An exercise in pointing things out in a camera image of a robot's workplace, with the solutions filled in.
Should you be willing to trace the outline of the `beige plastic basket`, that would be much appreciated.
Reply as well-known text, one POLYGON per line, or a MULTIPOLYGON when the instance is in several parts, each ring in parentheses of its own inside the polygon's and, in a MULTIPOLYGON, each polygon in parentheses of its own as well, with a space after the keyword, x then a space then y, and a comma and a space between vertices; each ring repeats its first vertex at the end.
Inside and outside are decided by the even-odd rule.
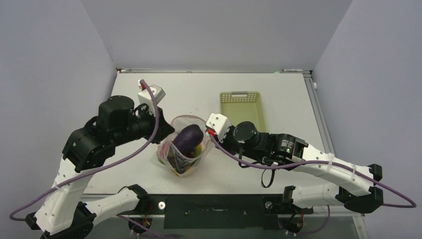
POLYGON ((258 131, 267 131, 259 92, 221 92, 219 102, 220 113, 226 116, 232 125, 250 121, 258 131))

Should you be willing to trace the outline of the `purple eggplant toy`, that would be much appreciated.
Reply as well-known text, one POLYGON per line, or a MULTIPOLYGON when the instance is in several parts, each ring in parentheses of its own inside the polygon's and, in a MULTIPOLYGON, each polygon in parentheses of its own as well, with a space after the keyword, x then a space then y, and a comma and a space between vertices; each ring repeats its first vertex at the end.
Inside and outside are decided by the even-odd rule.
POLYGON ((172 141, 180 153, 193 151, 204 138, 202 129, 197 124, 183 128, 172 141))

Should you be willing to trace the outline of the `clear zip top bag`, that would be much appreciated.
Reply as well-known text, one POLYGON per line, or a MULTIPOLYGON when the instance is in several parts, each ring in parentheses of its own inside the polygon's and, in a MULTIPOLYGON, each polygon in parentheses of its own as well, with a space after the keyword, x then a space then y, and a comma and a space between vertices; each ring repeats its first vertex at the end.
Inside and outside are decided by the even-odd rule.
POLYGON ((170 125, 175 132, 159 144, 157 160, 176 176, 182 177, 205 159, 212 143, 206 135, 206 121, 198 116, 177 116, 170 125))

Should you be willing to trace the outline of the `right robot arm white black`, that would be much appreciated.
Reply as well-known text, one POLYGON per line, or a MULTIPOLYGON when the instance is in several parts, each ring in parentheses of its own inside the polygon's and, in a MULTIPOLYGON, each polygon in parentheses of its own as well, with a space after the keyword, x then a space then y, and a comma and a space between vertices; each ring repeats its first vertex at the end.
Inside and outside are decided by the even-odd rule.
POLYGON ((382 167, 377 164, 359 166, 345 162, 290 134, 259 132, 249 121, 218 126, 214 138, 224 153, 238 155, 241 167, 272 173, 286 169, 325 181, 316 186, 286 186, 281 206, 287 213, 329 205, 368 214, 384 203, 383 190, 375 186, 382 179, 382 167))

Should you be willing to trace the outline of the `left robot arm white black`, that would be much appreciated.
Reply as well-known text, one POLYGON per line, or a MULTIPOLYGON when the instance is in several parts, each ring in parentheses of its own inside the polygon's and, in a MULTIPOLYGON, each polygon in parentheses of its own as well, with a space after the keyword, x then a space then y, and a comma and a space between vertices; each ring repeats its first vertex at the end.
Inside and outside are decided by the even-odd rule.
POLYGON ((126 96, 112 96, 99 106, 98 115, 69 136, 52 188, 43 194, 39 210, 25 217, 44 239, 83 239, 94 226, 120 213, 143 214, 149 195, 141 186, 124 187, 112 196, 83 202, 94 174, 107 169, 105 161, 123 144, 146 139, 158 144, 174 132, 163 117, 156 96, 140 94, 140 104, 126 96))

